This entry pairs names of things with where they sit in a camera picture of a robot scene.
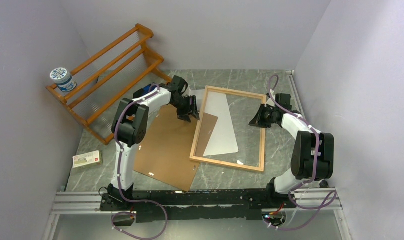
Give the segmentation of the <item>white photo paper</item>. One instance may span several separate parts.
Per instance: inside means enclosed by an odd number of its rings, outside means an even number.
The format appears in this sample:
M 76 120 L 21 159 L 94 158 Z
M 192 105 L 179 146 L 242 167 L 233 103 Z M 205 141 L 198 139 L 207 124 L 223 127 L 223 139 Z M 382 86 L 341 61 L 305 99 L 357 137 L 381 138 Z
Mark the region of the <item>white photo paper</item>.
M 226 95 L 211 90 L 192 90 L 190 94 L 196 96 L 200 115 L 192 155 L 207 158 L 238 152 Z

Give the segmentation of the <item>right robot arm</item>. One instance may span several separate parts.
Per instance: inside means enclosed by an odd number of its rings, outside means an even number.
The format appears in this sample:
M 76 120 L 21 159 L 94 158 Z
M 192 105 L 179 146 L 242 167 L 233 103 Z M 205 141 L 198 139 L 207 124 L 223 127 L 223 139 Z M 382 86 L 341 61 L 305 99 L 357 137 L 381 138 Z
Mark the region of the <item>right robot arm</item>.
M 251 127 L 270 128 L 278 125 L 295 140 L 290 160 L 290 168 L 281 176 L 273 179 L 274 188 L 265 193 L 265 203 L 278 207 L 284 195 L 300 184 L 320 182 L 331 178 L 334 166 L 334 137 L 330 133 L 313 128 L 302 115 L 292 110 L 291 96 L 280 93 L 274 99 L 260 104 Z

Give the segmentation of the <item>light wooden picture frame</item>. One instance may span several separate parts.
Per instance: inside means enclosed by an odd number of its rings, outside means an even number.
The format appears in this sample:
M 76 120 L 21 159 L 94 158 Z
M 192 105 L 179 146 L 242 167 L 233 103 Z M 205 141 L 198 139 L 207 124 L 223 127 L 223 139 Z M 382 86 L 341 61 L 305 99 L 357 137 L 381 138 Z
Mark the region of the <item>light wooden picture frame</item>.
M 244 170 L 255 171 L 255 172 L 263 172 L 264 171 L 264 159 L 265 159 L 265 129 L 263 129 L 263 128 L 258 129 L 260 131 L 260 136 L 259 136 L 259 157 L 258 157 L 257 166 L 249 166 L 246 164 L 240 164 L 239 161 L 236 161 L 236 163 L 233 163 L 233 162 L 209 159 L 209 158 L 205 158 L 205 157 L 196 155 L 197 145 L 199 142 L 201 128 L 203 125 L 203 119 L 205 118 L 205 115 L 208 116 L 208 119 L 212 119 L 210 117 L 211 116 L 210 114 L 205 113 L 205 108 L 207 106 L 206 102 L 207 102 L 209 93 L 218 93 L 218 94 L 224 94 L 224 95 L 229 94 L 229 95 L 246 97 L 246 98 L 251 98 L 251 99 L 258 99 L 261 101 L 262 105 L 266 103 L 266 96 L 262 95 L 262 94 L 250 93 L 250 92 L 244 92 L 244 91 L 232 90 L 232 89 L 226 89 L 226 88 L 220 88 L 220 87 L 206 86 L 205 90 L 204 90 L 201 110 L 199 113 L 200 120 L 198 121 L 198 123 L 196 125 L 196 130 L 195 130 L 193 143 L 192 143 L 192 147 L 191 147 L 190 159 L 192 161 L 196 161 L 196 162 L 214 164 L 214 165 L 219 165 L 219 166 L 223 166 L 223 167 L 238 168 L 238 169 L 244 169 Z

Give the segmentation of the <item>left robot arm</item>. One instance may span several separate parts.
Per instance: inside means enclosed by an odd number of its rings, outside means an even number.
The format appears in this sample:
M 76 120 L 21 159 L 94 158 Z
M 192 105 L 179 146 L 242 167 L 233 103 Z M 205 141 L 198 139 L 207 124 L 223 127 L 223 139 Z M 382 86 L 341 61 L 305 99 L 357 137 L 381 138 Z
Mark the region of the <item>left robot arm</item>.
M 133 165 L 149 115 L 171 105 L 179 120 L 189 123 L 191 118 L 199 119 L 196 96 L 188 95 L 187 89 L 187 81 L 175 75 L 169 83 L 149 84 L 137 90 L 132 99 L 120 101 L 111 128 L 116 146 L 115 172 L 107 187 L 108 196 L 120 210 L 129 209 L 133 203 Z

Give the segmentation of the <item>clear acrylic sheet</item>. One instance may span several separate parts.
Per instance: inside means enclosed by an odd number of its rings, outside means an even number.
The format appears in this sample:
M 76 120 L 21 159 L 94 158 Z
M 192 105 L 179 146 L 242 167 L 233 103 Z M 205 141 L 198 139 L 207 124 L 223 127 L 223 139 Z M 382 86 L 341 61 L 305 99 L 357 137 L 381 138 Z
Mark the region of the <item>clear acrylic sheet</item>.
M 259 157 L 259 136 L 257 127 L 248 123 L 255 116 L 261 101 L 259 99 L 226 94 L 231 120 L 237 140 L 238 152 L 214 155 L 208 159 L 226 161 L 256 167 Z

